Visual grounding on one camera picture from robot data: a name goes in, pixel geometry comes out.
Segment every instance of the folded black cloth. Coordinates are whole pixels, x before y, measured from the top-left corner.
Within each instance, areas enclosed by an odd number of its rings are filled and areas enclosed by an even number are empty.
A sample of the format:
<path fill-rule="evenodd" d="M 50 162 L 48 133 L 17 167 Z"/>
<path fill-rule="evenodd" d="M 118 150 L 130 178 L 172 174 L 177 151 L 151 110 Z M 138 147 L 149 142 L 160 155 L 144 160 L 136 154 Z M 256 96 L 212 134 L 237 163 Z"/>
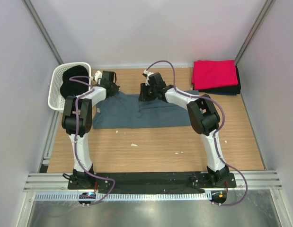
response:
<path fill-rule="evenodd" d="M 74 81 L 70 81 L 71 77 L 75 76 L 88 76 L 89 72 L 84 66 L 77 65 L 69 68 L 63 73 L 62 80 L 63 84 L 60 87 L 61 95 L 66 98 L 67 96 L 77 96 L 81 95 L 84 92 L 87 92 L 89 87 Z M 76 80 L 89 83 L 88 78 L 77 78 Z"/>
<path fill-rule="evenodd" d="M 238 79 L 238 84 L 237 85 L 203 89 L 203 90 L 199 90 L 199 92 L 215 93 L 215 94 L 222 94 L 222 95 L 240 94 L 240 92 L 241 92 L 241 83 L 240 83 L 239 71 L 238 71 L 237 66 L 236 66 L 236 72 L 237 72 L 237 79 Z"/>

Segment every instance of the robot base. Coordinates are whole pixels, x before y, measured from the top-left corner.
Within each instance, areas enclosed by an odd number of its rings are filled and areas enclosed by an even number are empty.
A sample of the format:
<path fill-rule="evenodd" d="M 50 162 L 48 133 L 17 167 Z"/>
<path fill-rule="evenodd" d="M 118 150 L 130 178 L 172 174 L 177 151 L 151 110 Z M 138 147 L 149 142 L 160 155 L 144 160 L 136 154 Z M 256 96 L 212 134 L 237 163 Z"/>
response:
<path fill-rule="evenodd" d="M 91 166 L 89 172 L 94 174 L 93 166 Z M 91 177 L 85 172 L 78 172 L 73 169 L 72 175 L 68 176 L 69 184 L 67 186 L 70 190 L 81 190 L 81 189 L 94 189 L 96 179 Z"/>

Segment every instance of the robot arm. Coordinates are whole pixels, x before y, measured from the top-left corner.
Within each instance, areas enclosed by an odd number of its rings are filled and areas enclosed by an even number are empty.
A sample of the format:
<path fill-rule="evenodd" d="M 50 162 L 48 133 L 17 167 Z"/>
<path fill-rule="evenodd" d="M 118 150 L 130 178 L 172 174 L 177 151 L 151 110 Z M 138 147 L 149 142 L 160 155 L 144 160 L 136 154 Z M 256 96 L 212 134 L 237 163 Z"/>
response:
<path fill-rule="evenodd" d="M 97 71 L 95 74 L 97 86 L 93 87 L 93 91 L 79 100 L 79 133 L 77 137 L 77 155 L 85 169 L 94 174 L 93 164 L 89 157 L 89 131 L 92 127 L 92 107 L 98 102 L 113 96 L 120 86 L 115 84 L 116 75 L 114 72 Z M 69 96 L 65 99 L 65 105 L 62 117 L 62 127 L 71 139 L 72 149 L 74 152 L 75 133 L 76 133 L 76 109 L 75 101 L 77 97 Z M 69 176 L 70 182 L 73 184 L 73 189 L 76 189 L 78 182 L 82 186 L 83 182 L 86 187 L 93 185 L 95 179 L 89 176 L 79 165 L 75 158 L 73 175 Z"/>
<path fill-rule="evenodd" d="M 221 161 L 217 155 L 214 145 L 213 135 L 219 128 L 220 117 L 213 103 L 206 99 L 191 98 L 191 94 L 173 88 L 172 85 L 166 85 L 159 73 L 150 73 L 145 71 L 147 83 L 141 84 L 140 101 L 150 101 L 156 98 L 173 103 L 188 111 L 191 125 L 195 132 L 200 134 L 207 155 L 207 170 L 209 179 L 214 186 L 224 183 L 229 174 L 228 167 Z M 218 133 L 215 134 L 217 147 L 221 158 L 224 160 Z"/>

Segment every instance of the laundry basket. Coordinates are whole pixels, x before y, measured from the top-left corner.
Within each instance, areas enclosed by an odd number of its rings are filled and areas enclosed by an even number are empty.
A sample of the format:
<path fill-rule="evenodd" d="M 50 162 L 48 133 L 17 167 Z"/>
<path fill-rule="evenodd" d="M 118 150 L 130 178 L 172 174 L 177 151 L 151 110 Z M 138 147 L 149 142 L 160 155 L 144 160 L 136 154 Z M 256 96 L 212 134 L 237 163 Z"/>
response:
<path fill-rule="evenodd" d="M 68 70 L 71 67 L 77 66 L 77 65 L 84 66 L 87 69 L 87 71 L 89 72 L 89 76 L 91 75 L 90 65 L 85 62 L 66 63 L 63 65 L 59 65 L 53 71 L 50 92 L 48 94 L 48 100 L 47 100 L 47 103 L 51 109 L 57 110 L 57 111 L 63 113 L 65 99 L 60 94 L 60 87 L 63 83 L 62 76 L 66 70 Z"/>

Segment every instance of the black mounting plate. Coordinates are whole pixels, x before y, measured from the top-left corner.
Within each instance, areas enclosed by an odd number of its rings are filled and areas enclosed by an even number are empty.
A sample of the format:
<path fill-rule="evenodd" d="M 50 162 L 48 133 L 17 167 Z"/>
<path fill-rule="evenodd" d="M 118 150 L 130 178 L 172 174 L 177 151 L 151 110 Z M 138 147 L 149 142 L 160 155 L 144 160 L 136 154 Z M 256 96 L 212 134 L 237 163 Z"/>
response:
<path fill-rule="evenodd" d="M 97 176 L 115 179 L 113 194 L 193 194 L 214 188 L 208 173 L 201 172 L 97 173 Z M 229 173 L 225 180 L 229 188 L 237 187 L 233 173 Z M 111 186 L 111 181 L 98 180 L 100 193 L 107 193 Z M 83 188 L 69 183 L 68 189 L 94 189 L 94 185 Z"/>

